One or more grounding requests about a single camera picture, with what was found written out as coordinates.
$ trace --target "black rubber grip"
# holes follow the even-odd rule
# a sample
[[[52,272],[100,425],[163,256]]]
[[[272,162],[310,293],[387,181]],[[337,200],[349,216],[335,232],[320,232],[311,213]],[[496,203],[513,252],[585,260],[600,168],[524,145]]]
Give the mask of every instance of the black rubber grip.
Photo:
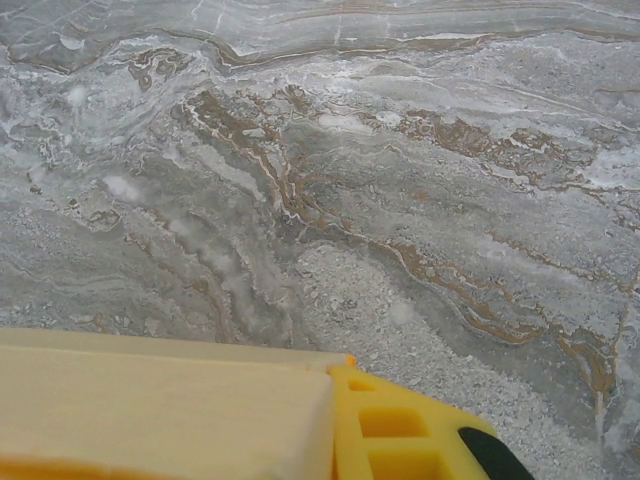
[[[493,435],[471,427],[461,428],[458,435],[490,480],[535,480],[509,447]]]

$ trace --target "yellow plastic housing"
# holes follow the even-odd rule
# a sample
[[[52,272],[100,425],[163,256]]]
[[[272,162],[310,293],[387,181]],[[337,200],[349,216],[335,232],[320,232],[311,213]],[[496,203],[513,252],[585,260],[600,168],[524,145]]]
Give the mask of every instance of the yellow plastic housing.
[[[348,355],[0,329],[2,480],[486,480],[484,421]]]
[[[333,366],[334,480],[486,480],[458,435],[485,421],[353,367]]]

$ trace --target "yellow plastic tool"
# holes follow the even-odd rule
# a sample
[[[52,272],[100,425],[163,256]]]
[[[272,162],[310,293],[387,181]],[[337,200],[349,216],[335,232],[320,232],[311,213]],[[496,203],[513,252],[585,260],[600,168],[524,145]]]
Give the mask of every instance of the yellow plastic tool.
[[[0,329],[3,480],[486,480],[482,420],[348,355]]]
[[[353,367],[334,380],[336,480],[485,480],[458,430],[483,420]]]

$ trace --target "stone countertop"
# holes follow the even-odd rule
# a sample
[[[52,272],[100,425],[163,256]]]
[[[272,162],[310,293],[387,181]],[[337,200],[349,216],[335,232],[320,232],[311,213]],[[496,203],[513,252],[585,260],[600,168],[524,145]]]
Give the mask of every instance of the stone countertop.
[[[636,478],[639,41],[631,0],[0,2],[0,325],[348,351]]]

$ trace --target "speckled stone pattern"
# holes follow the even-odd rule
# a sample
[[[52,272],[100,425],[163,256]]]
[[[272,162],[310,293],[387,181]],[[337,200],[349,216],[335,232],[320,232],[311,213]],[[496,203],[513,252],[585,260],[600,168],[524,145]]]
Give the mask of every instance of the speckled stone pattern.
[[[640,478],[636,0],[0,0],[0,325],[348,351]]]

